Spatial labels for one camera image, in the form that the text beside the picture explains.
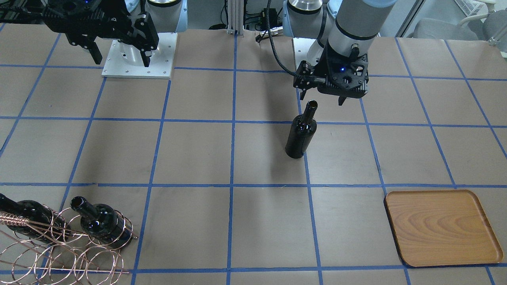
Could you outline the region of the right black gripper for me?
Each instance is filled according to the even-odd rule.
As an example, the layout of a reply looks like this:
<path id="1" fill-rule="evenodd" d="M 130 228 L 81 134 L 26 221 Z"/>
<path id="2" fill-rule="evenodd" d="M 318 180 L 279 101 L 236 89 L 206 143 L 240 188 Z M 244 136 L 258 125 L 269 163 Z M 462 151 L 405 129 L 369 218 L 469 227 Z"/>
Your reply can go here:
<path id="1" fill-rule="evenodd" d="M 85 46 L 93 37 L 111 38 L 140 50 L 149 67 L 159 36 L 145 0 L 49 0 L 42 20 L 54 32 L 70 36 L 73 45 Z M 103 56 L 95 41 L 88 51 L 96 65 Z"/>

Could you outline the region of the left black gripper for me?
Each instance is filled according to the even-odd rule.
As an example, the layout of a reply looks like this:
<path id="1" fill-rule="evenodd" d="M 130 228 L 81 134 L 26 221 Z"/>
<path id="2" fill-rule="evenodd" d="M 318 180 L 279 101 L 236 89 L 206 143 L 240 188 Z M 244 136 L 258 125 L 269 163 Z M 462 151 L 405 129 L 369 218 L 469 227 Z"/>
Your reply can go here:
<path id="1" fill-rule="evenodd" d="M 326 61 L 324 82 L 317 83 L 319 79 L 317 71 L 314 76 L 294 77 L 293 87 L 301 89 L 299 99 L 304 101 L 309 89 L 316 88 L 323 94 L 334 95 L 338 97 L 337 104 L 344 105 L 346 99 L 360 99 L 369 92 L 368 82 L 368 55 L 360 55 L 360 46 L 353 43 L 345 50 L 342 55 L 335 51 L 330 44 L 326 44 L 325 54 L 323 54 L 321 63 Z"/>

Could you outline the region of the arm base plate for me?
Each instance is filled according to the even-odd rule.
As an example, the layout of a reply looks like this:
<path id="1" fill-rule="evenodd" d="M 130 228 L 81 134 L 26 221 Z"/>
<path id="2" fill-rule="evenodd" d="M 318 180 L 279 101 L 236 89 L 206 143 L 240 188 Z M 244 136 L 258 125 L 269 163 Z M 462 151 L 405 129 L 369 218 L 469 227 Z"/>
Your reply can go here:
<path id="1" fill-rule="evenodd" d="M 326 61 L 320 62 L 323 54 L 325 54 L 325 48 L 321 46 L 319 40 L 313 38 L 294 38 L 294 60 L 297 67 L 296 74 L 300 76 L 314 76 L 314 72 L 317 72 L 317 83 L 324 82 L 327 75 Z"/>
<path id="2" fill-rule="evenodd" d="M 101 75 L 106 78 L 170 79 L 179 34 L 160 33 L 158 36 L 158 47 L 151 52 L 148 67 L 143 65 L 141 53 L 135 47 L 113 40 Z"/>

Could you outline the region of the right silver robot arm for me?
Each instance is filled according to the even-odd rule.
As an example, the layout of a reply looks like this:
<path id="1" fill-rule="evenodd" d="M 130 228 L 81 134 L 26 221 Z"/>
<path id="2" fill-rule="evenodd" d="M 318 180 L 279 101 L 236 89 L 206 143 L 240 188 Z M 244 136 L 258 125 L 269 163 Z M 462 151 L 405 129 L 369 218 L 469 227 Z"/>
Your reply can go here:
<path id="1" fill-rule="evenodd" d="M 99 37 L 134 47 L 148 67 L 159 34 L 187 29 L 187 8 L 185 0 L 49 0 L 41 18 L 72 46 L 87 50 L 97 65 L 103 61 Z"/>

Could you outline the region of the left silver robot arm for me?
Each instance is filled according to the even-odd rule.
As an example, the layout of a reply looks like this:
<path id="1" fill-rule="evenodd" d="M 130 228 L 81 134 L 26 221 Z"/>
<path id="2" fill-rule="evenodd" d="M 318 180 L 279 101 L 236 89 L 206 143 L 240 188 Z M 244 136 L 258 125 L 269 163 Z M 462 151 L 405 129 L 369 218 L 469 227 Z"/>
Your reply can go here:
<path id="1" fill-rule="evenodd" d="M 309 89 L 360 99 L 368 93 L 368 52 L 395 0 L 285 0 L 284 34 L 313 38 L 307 59 L 293 72 L 304 99 Z"/>

